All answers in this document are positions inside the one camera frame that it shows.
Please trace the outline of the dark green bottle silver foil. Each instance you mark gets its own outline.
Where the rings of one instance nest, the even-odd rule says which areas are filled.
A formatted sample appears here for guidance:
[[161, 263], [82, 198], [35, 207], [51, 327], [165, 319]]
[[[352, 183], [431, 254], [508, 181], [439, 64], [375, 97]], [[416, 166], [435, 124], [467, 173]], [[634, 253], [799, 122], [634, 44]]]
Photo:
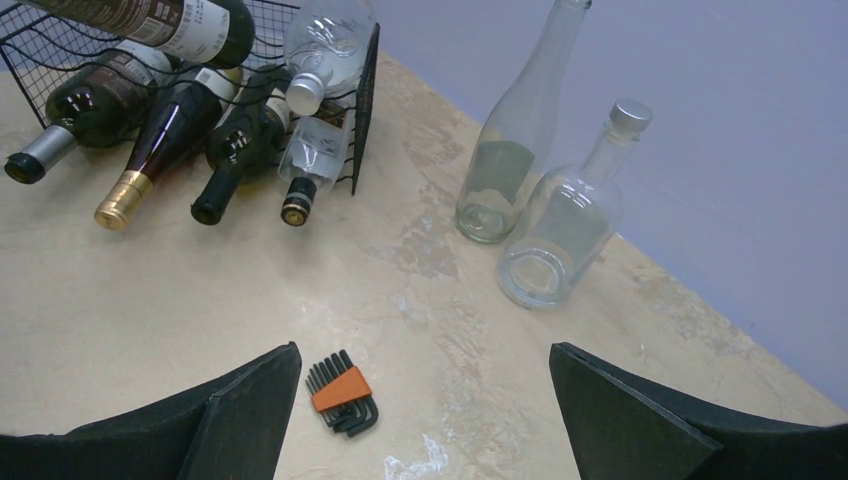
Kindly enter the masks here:
[[253, 17], [242, 1], [69, 0], [28, 4], [217, 69], [240, 66], [255, 40]]

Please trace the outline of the tall clear bottle no cap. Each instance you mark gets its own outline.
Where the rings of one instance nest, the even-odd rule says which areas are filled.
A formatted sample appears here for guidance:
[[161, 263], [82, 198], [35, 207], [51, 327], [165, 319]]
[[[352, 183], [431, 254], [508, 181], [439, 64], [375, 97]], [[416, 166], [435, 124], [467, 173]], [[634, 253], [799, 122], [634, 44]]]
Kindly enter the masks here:
[[590, 0], [556, 1], [520, 74], [485, 121], [455, 208], [461, 234], [505, 240], [534, 188], [533, 170], [552, 149], [565, 70]]

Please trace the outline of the clear round bottle silver cap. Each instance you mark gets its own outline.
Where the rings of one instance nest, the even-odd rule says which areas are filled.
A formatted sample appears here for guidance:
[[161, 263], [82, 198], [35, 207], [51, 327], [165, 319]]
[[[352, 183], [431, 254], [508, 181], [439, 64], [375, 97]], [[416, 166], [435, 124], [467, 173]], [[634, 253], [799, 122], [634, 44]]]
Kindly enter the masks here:
[[540, 310], [568, 299], [617, 231], [623, 197], [615, 176], [652, 120], [647, 105], [616, 100], [586, 159], [539, 180], [498, 262], [510, 300]]

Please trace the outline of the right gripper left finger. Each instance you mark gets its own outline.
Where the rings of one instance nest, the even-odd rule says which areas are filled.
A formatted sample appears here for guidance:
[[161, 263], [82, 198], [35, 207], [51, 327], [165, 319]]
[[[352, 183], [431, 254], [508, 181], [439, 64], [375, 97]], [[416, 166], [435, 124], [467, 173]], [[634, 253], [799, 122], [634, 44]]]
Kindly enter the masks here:
[[1, 476], [272, 479], [301, 368], [289, 342], [218, 378], [63, 435], [3, 435]]

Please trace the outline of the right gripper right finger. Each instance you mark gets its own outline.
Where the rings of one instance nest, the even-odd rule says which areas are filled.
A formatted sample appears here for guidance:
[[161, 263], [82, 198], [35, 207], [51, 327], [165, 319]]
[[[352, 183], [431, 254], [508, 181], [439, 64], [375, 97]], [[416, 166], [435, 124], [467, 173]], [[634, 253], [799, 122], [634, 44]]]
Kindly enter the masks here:
[[844, 479], [847, 426], [743, 413], [648, 380], [570, 343], [549, 368], [583, 479]]

